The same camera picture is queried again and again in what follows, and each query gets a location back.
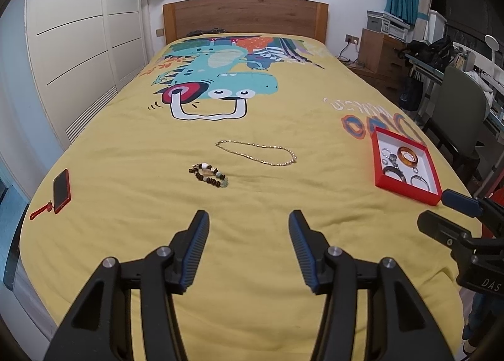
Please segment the amber bangle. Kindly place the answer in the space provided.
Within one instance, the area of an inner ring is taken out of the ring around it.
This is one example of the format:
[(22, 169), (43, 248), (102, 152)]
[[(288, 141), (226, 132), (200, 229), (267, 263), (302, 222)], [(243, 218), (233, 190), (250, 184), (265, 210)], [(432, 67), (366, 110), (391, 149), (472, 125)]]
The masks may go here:
[(397, 157), (405, 166), (410, 168), (415, 168), (419, 162), (418, 156), (414, 150), (405, 146), (401, 146), (397, 149)]

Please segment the red jewelry box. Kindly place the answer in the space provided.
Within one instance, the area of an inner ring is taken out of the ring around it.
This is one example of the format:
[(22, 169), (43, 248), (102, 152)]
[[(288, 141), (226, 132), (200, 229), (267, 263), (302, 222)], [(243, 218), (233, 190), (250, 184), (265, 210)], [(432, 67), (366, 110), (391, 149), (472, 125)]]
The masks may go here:
[[(413, 149), (418, 156), (419, 162), (415, 168), (405, 166), (398, 157), (396, 165), (393, 165), (388, 160), (389, 154), (397, 156), (397, 149), (401, 146)], [(432, 157), (425, 145), (417, 143), (408, 137), (403, 137), (392, 131), (377, 127), (372, 132), (372, 157), (376, 187), (429, 206), (436, 206), (440, 202), (442, 195), (441, 184)], [(407, 181), (404, 183), (390, 173), (384, 175), (383, 169), (385, 166), (398, 167), (404, 173)], [(429, 182), (431, 187), (430, 192), (418, 189), (410, 184), (410, 177), (414, 174), (421, 175)]]

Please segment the silver bangle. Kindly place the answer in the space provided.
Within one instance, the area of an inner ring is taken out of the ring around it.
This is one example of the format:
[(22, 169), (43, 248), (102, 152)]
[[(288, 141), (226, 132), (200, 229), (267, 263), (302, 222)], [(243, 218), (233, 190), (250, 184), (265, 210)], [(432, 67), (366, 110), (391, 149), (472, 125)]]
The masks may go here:
[(421, 175), (414, 174), (410, 177), (410, 184), (418, 189), (425, 190), (427, 192), (431, 191), (429, 182), (423, 178)]

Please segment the green chair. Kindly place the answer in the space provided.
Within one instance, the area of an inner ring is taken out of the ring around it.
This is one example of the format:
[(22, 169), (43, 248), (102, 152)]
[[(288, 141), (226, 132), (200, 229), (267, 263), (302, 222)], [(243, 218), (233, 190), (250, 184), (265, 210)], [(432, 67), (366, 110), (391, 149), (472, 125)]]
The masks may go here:
[(438, 90), (432, 116), (422, 128), (437, 139), (437, 148), (448, 150), (454, 172), (469, 184), (480, 161), (476, 145), (486, 119), (488, 102), (481, 87), (466, 73), (449, 67)]

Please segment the dark metal bangle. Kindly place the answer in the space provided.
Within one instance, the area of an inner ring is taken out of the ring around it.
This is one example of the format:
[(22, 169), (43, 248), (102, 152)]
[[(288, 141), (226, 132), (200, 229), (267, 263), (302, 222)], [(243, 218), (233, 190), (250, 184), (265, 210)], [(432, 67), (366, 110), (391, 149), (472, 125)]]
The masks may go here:
[(404, 183), (407, 181), (407, 178), (405, 177), (404, 173), (398, 167), (385, 166), (383, 169), (383, 173), (384, 175), (387, 175), (388, 173), (390, 173), (391, 175), (395, 175), (398, 180), (401, 180)]

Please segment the white desk lamp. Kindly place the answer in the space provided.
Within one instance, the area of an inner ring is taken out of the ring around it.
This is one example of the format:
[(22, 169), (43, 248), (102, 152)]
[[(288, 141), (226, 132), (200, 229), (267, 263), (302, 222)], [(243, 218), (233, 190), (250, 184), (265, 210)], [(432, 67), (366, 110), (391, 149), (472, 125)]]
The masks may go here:
[(492, 62), (493, 64), (495, 64), (495, 54), (500, 49), (500, 44), (498, 43), (497, 39), (490, 34), (484, 36), (484, 41), (491, 50)]

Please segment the wooden nightstand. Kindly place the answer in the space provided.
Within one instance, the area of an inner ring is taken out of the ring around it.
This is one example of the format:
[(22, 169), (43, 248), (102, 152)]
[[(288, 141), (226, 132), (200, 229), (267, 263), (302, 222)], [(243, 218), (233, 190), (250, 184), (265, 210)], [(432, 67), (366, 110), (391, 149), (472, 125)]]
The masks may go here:
[(406, 43), (386, 34), (363, 29), (358, 58), (349, 69), (372, 85), (390, 102), (399, 105), (408, 76), (405, 61), (397, 56)]

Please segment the yellow cartoon bedspread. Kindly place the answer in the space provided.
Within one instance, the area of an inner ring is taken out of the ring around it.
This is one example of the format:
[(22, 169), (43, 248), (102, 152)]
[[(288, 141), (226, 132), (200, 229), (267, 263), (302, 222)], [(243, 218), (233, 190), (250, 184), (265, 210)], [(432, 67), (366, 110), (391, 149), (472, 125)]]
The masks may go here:
[[(204, 210), (196, 280), (175, 300), (188, 357), (306, 360), (324, 300), (304, 283), (289, 239), (298, 209), (354, 258), (395, 259), (456, 351), (465, 324), (456, 263), (418, 230), (425, 204), (375, 186), (377, 127), (430, 144), (322, 43), (173, 43), (52, 166), (22, 226), (21, 262), (60, 322), (105, 257), (140, 259)], [(64, 169), (71, 201), (31, 221)]]

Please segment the wooden headboard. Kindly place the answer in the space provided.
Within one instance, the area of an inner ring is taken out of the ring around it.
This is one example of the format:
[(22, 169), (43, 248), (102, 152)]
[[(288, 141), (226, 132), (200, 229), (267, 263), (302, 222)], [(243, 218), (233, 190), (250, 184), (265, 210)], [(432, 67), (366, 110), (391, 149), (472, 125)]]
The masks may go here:
[(166, 43), (190, 32), (272, 33), (326, 41), (329, 5), (309, 0), (187, 0), (162, 6)]

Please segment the white wardrobe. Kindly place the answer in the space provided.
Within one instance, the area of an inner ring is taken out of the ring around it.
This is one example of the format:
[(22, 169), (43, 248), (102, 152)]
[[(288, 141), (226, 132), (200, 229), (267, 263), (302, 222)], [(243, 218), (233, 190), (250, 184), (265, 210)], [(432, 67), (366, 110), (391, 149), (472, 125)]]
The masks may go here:
[(146, 66), (140, 0), (26, 0), (37, 93), (62, 148)]

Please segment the wall power socket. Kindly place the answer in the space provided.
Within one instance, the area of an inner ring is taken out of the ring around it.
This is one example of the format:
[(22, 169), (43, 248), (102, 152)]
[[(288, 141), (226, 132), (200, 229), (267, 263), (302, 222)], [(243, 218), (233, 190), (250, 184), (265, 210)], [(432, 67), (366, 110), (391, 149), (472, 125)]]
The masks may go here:
[(360, 38), (358, 38), (356, 36), (352, 36), (352, 35), (346, 35), (346, 37), (345, 37), (345, 42), (349, 43), (349, 44), (358, 45), (359, 40), (360, 40)]

